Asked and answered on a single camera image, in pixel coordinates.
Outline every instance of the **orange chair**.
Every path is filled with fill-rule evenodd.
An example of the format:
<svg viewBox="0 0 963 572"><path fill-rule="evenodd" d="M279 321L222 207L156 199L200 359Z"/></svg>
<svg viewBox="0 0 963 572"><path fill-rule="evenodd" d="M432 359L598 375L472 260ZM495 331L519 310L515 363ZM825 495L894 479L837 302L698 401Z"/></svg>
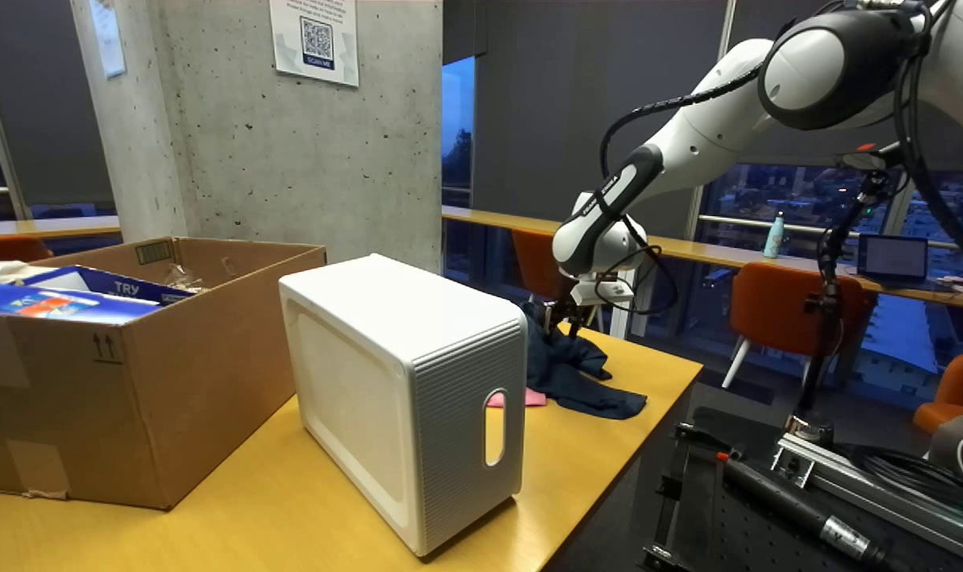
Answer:
<svg viewBox="0 0 963 572"><path fill-rule="evenodd" d="M38 260L50 259L50 249L32 235L3 235L0 238L0 260Z"/></svg>
<svg viewBox="0 0 963 572"><path fill-rule="evenodd" d="M963 353L939 381L936 401L915 410L915 426L930 436L941 424L963 415Z"/></svg>
<svg viewBox="0 0 963 572"><path fill-rule="evenodd" d="M869 294L858 281L840 278L840 329L825 355L840 355L865 333L877 294ZM722 388L730 388L751 348L770 348L805 355L805 375L819 351L819 313L808 313L808 298L819 296L817 271L794 271L777 263L744 263L730 287L730 331L740 338Z"/></svg>
<svg viewBox="0 0 963 572"><path fill-rule="evenodd" d="M536 298L559 298L566 281L551 254L551 235L511 232L519 281Z"/></svg>

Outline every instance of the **concrete pillar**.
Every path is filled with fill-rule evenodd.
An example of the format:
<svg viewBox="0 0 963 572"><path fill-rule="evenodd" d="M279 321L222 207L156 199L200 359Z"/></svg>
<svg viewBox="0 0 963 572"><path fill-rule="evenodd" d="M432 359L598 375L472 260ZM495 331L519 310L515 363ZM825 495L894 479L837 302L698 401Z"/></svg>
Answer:
<svg viewBox="0 0 963 572"><path fill-rule="evenodd" d="M110 0L128 74L71 0L125 235L380 250L439 271L443 0L358 0L358 87L274 71L267 3Z"/></svg>

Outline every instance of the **white box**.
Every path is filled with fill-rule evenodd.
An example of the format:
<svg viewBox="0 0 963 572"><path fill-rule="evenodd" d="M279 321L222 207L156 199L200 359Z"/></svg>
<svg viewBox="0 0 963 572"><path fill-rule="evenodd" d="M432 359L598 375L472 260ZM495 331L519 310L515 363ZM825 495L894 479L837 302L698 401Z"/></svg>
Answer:
<svg viewBox="0 0 963 572"><path fill-rule="evenodd" d="M519 305L380 254L289 275L279 296L305 430L416 557L519 493Z"/></svg>

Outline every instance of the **fabric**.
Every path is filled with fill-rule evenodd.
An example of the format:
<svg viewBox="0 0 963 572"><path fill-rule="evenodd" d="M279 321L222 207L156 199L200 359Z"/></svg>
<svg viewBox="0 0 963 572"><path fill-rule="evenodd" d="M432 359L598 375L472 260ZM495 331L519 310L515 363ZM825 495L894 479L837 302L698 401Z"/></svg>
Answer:
<svg viewBox="0 0 963 572"><path fill-rule="evenodd" d="M610 381L604 351L557 329L543 331L539 305L520 310L527 315L527 388L543 390L559 407L607 420L626 420L646 407L642 393L600 386Z"/></svg>

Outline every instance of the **wooden table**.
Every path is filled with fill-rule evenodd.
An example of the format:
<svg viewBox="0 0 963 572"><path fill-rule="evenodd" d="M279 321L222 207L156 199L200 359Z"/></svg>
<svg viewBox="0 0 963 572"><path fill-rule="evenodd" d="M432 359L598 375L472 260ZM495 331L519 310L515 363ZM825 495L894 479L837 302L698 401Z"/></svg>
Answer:
<svg viewBox="0 0 963 572"><path fill-rule="evenodd" d="M121 235L121 218L119 217L0 218L0 238L12 238L12 235L36 235L40 243Z"/></svg>
<svg viewBox="0 0 963 572"><path fill-rule="evenodd" d="M472 227L490 227L490 229L510 229L510 232L536 232L536 235L543 235L543 232L553 235L559 229L559 224L553 224L553 218L510 217L510 212L490 212L490 209L461 209L461 207L443 207L443 217L452 224L472 224ZM781 254L781 259L770 260L770 259L762 259L762 250L751 250L751 249L728 249L728 244L706 244L706 243L683 243L683 238L661 238L661 235L652 235L650 243L657 244L664 259L691 260L691 263L739 271L751 260L765 260L765 263L781 263L781 268L817 271L817 260L811 260L811 259ZM963 294L895 288L895 287L883 287L883 284L858 278L854 268L841 268L840 278L854 278L872 294L963 310Z"/></svg>
<svg viewBox="0 0 963 572"><path fill-rule="evenodd" d="M650 393L632 420L557 404L527 410L523 488L425 570L539 570L686 393L695 363L587 331L616 388ZM419 570L302 430L296 401L261 426L175 511L0 495L0 570L15 572L305 572Z"/></svg>

